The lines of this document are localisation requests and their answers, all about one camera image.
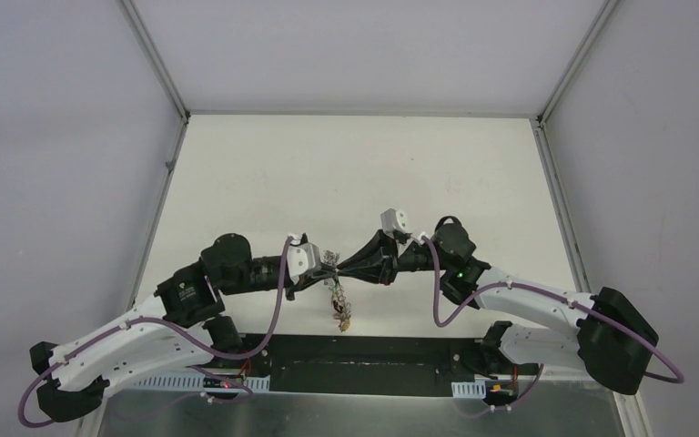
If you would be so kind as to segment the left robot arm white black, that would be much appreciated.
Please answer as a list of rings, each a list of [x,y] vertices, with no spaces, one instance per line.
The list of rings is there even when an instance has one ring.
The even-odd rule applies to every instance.
[[[34,426],[24,410],[30,395],[49,423],[71,422],[147,377],[211,361],[224,369],[249,361],[268,346],[284,300],[335,273],[306,235],[289,235],[280,254],[259,258],[245,237],[222,235],[103,327],[65,344],[34,345],[29,354],[37,378],[21,398],[19,420]],[[257,345],[246,346],[223,299],[270,290],[276,298],[268,330]]]

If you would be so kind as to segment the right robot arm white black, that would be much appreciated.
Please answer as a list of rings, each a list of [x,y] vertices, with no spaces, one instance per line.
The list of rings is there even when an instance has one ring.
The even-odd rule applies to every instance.
[[[406,215],[387,210],[382,227],[358,252],[339,263],[341,277],[390,285],[399,274],[436,275],[432,304],[439,328],[466,309],[510,314],[532,323],[494,322],[481,342],[481,364],[494,373],[522,364],[552,365],[587,373],[624,395],[638,392],[659,336],[618,290],[577,292],[527,282],[474,255],[461,221],[441,218],[433,234],[413,236]]]

